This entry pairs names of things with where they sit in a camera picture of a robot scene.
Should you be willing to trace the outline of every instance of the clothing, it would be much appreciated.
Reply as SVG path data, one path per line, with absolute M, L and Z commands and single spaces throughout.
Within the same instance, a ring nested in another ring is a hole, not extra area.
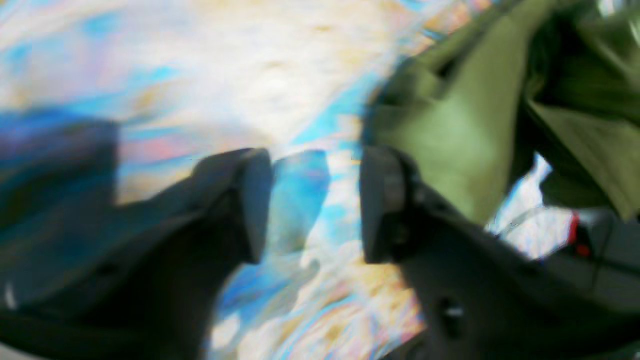
M 633 216 L 640 13 L 595 11 L 576 0 L 495 6 L 398 70 L 371 107 L 367 141 L 414 157 L 423 180 L 478 224 L 534 152 L 554 167 L 541 186 L 547 203 Z

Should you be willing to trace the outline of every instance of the olive green jacket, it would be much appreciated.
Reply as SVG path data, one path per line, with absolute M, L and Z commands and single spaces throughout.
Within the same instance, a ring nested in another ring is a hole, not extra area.
M 503 1 L 399 68 L 367 141 L 404 151 L 425 182 L 485 224 L 538 152 L 545 202 L 640 213 L 640 8 Z

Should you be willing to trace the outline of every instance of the green fabric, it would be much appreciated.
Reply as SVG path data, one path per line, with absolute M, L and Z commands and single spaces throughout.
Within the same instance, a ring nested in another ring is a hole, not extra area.
M 612 31 L 629 27 L 610 26 L 624 21 L 613 18 L 578 27 L 591 39 L 588 49 L 598 49 L 601 58 L 618 66 L 617 77 L 609 69 L 595 69 L 602 75 L 592 78 L 595 62 L 583 53 L 565 57 L 562 49 L 551 59 L 561 59 L 553 72 L 529 66 L 529 46 L 543 25 L 558 11 L 586 3 L 505 1 L 487 11 L 399 69 L 372 106 L 370 141 L 411 155 L 425 182 L 477 224 L 495 216 L 513 184 L 514 169 L 530 163 L 531 157 L 520 152 L 540 151 L 543 143 L 541 152 L 561 170 L 544 184 L 546 199 L 583 207 L 608 204 L 611 198 L 621 215 L 630 216 L 640 204 L 638 186 L 632 186 L 640 179 L 635 77 L 640 61 L 627 43 L 637 37 L 619 43 L 621 37 Z M 551 82 L 550 74 L 560 76 Z M 518 141 L 522 137 L 530 144 L 515 146 L 516 129 L 527 132 L 530 125 L 521 124 L 527 121 L 541 130 L 518 135 Z
M 527 104 L 560 143 L 544 154 L 555 171 L 542 190 L 551 204 L 611 205 L 631 218 L 640 210 L 640 8 L 586 15 L 563 33 L 552 76 L 528 78 Z

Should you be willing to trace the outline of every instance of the iridescent surface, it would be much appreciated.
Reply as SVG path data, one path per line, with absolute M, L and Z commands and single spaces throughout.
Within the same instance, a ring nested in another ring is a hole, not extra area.
M 362 259 L 360 117 L 399 59 L 491 3 L 4 0 L 0 111 L 117 120 L 120 203 L 149 198 L 210 154 L 326 151 L 326 193 L 313 155 L 280 163 L 267 256 L 229 282 L 210 356 L 376 359 L 424 323 L 398 271 Z M 490 230 L 540 205 L 545 171 L 523 180 Z M 508 240 L 539 256 L 562 242 L 569 216 L 545 213 Z

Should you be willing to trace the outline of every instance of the red object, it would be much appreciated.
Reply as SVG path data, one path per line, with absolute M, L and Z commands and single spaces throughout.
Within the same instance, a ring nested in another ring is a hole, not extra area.
M 569 228 L 569 238 L 567 239 L 567 243 L 569 245 L 575 245 L 578 242 L 578 226 L 580 225 L 580 216 L 577 213 L 573 213 L 573 218 L 571 219 L 571 227 Z

